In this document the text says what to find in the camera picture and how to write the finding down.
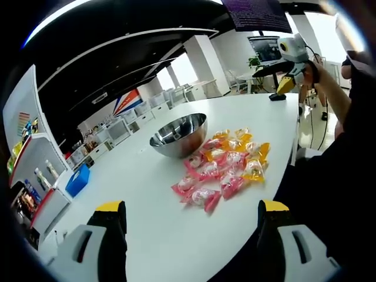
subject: window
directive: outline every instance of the window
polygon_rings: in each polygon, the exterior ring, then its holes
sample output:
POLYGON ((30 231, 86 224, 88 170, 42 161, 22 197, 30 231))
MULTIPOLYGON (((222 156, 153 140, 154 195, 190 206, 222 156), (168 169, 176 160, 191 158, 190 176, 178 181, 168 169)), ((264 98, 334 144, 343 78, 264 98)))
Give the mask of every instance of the window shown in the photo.
POLYGON ((157 78, 163 90, 175 88, 171 76, 166 68, 162 69, 159 73, 157 73, 157 78))
POLYGON ((171 66, 180 85, 191 84, 198 80, 186 53, 174 60, 171 66))
POLYGON ((322 56, 327 61, 343 62, 346 52, 335 32, 335 17, 314 12, 306 12, 305 15, 313 28, 322 56))
POLYGON ((292 36, 294 36, 295 33, 299 33, 293 18, 290 16, 289 13, 285 13, 285 14, 286 14, 286 18, 288 20, 288 23, 290 24, 291 30, 293 31, 293 34, 284 33, 284 32, 277 32, 277 31, 263 31, 265 36, 292 37, 292 36))

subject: yellow tape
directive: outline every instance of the yellow tape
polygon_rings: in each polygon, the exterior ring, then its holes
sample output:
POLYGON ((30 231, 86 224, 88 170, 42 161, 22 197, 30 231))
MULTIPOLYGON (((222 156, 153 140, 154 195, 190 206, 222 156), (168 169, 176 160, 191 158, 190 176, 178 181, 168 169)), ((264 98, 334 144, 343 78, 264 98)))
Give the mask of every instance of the yellow tape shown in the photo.
POLYGON ((275 201, 269 201, 269 200, 263 200, 265 203, 265 208, 267 212, 281 212, 283 210, 289 210, 287 206, 280 202, 275 202, 275 201))
POLYGON ((109 202, 109 203, 105 203, 99 207, 96 208, 96 212, 112 212, 112 211, 117 211, 119 209, 119 204, 121 203, 122 201, 116 201, 116 202, 109 202))

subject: black sleeve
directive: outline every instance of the black sleeve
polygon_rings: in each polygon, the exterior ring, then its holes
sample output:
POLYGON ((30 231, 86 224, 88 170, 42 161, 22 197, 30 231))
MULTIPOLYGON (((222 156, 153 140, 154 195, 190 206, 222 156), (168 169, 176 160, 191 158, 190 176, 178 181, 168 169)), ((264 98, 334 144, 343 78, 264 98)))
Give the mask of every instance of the black sleeve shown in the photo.
POLYGON ((351 61, 349 57, 346 57, 346 60, 343 61, 342 66, 351 66, 351 61))

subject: bottle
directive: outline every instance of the bottle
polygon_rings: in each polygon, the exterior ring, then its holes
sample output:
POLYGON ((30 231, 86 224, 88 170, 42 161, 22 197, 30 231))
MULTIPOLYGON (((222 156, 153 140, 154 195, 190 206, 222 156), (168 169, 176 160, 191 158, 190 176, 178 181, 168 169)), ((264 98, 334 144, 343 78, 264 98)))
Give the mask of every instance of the bottle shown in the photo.
POLYGON ((46 160, 47 170, 50 174, 52 174, 53 178, 57 180, 59 178, 59 174, 56 172, 55 168, 52 166, 52 163, 49 160, 46 160))
POLYGON ((25 179, 25 187, 26 187, 27 191, 30 192, 30 194, 31 194, 33 200, 35 201, 35 203, 40 204, 41 201, 42 201, 42 198, 40 197, 38 192, 34 189, 34 187, 31 186, 29 180, 27 180, 27 179, 25 179))
POLYGON ((51 184, 49 184, 48 180, 43 176, 42 172, 36 168, 34 171, 36 178, 39 182, 39 184, 42 186, 44 191, 50 191, 52 188, 51 184))

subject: computer monitor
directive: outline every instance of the computer monitor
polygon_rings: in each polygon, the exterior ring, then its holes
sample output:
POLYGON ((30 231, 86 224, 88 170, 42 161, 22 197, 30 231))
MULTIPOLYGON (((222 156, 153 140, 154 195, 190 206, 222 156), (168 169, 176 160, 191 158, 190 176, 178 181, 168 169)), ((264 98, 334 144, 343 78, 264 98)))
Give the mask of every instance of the computer monitor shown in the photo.
POLYGON ((278 36, 248 37, 248 40, 262 65, 281 59, 282 56, 277 43, 278 38, 278 36))

